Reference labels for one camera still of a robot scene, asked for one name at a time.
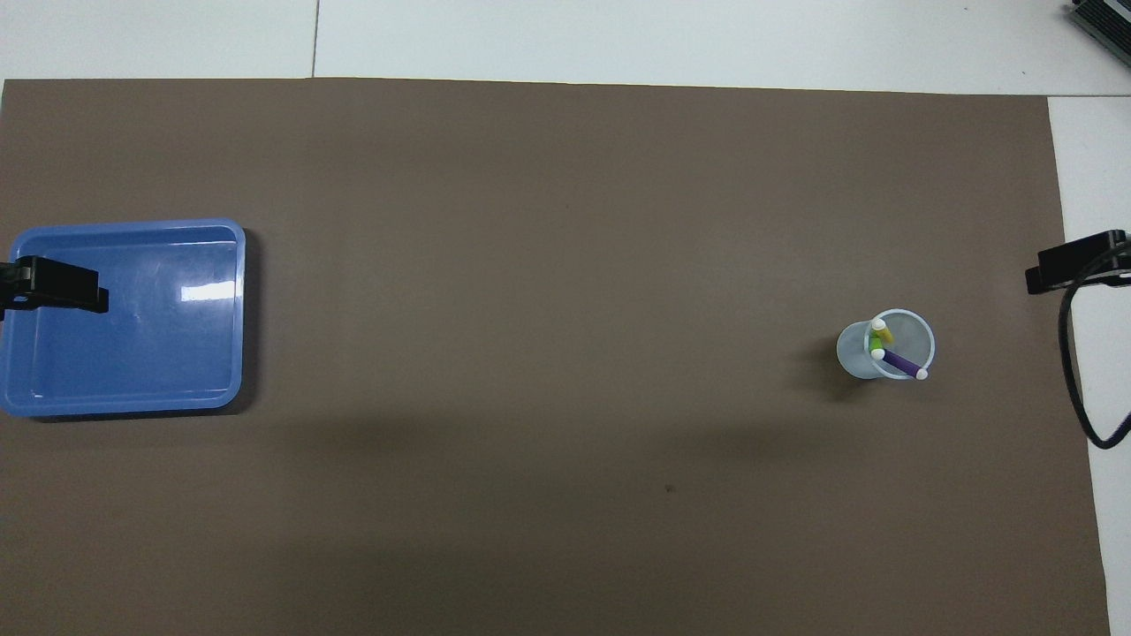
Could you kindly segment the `translucent white plastic cup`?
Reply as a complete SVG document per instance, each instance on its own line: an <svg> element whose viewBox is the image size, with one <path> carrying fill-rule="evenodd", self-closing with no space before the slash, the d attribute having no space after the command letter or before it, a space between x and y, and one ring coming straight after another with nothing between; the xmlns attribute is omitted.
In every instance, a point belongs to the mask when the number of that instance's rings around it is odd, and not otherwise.
<svg viewBox="0 0 1131 636"><path fill-rule="evenodd" d="M864 323L852 323L841 330L836 353L843 370L861 380L881 378L915 380L900 373L893 367L873 362L869 355L869 332L874 318L884 318L889 329L893 333L893 344L887 345L884 349L892 350L916 366L926 367L930 375L930 366L936 358L936 335L920 313L913 313L913 311L901 309L901 307L893 307L893 309L884 310L882 313L873 315Z"/></svg>

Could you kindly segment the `large brown table mat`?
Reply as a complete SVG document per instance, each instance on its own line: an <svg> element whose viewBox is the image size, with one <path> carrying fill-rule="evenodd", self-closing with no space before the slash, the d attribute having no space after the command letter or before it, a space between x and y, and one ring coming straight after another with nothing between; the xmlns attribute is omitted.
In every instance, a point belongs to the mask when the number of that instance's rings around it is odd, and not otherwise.
<svg viewBox="0 0 1131 636"><path fill-rule="evenodd" d="M1110 636L1046 98L5 84L0 249L205 216L243 390L0 413L0 636Z"/></svg>

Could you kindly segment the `blue plastic tray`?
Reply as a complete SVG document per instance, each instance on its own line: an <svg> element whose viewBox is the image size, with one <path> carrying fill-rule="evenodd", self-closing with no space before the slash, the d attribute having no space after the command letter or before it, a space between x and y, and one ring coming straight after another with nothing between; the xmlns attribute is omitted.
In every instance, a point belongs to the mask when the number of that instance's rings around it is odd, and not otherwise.
<svg viewBox="0 0 1131 636"><path fill-rule="evenodd" d="M226 406L243 371L247 233L223 218L33 227L12 259L97 270L105 313L7 311L0 410L88 416Z"/></svg>

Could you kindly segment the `grey ribbed device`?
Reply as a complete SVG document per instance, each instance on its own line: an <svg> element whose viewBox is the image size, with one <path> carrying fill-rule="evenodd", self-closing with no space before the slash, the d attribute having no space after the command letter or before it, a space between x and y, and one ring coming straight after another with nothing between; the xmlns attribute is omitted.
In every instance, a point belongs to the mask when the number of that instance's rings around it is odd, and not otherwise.
<svg viewBox="0 0 1131 636"><path fill-rule="evenodd" d="M1069 19L1111 48L1131 49L1131 0L1070 0Z"/></svg>

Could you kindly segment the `purple highlighter pen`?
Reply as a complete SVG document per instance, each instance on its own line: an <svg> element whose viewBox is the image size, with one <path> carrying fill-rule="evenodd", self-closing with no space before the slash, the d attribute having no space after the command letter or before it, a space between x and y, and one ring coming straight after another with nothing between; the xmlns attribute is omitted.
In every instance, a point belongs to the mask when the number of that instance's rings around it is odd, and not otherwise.
<svg viewBox="0 0 1131 636"><path fill-rule="evenodd" d="M929 369L926 367L916 366L916 363L905 359L889 349L872 349L869 351L869 355L873 359L873 362L884 363L887 367L893 367L897 371L916 380L925 380L929 378Z"/></svg>

